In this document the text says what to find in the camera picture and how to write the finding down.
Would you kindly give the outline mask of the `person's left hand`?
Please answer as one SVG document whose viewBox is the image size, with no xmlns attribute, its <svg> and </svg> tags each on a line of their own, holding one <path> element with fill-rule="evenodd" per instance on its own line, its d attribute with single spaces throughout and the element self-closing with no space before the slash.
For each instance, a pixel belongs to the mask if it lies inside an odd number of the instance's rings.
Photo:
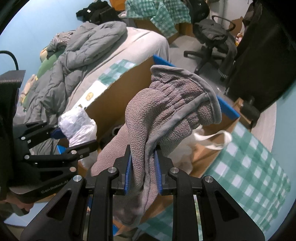
<svg viewBox="0 0 296 241">
<path fill-rule="evenodd" d="M 11 193 L 7 193 L 6 199 L 1 200 L 1 217 L 6 219 L 13 213 L 17 216 L 24 216 L 30 212 L 33 206 L 33 203 L 23 203 Z"/>
</svg>

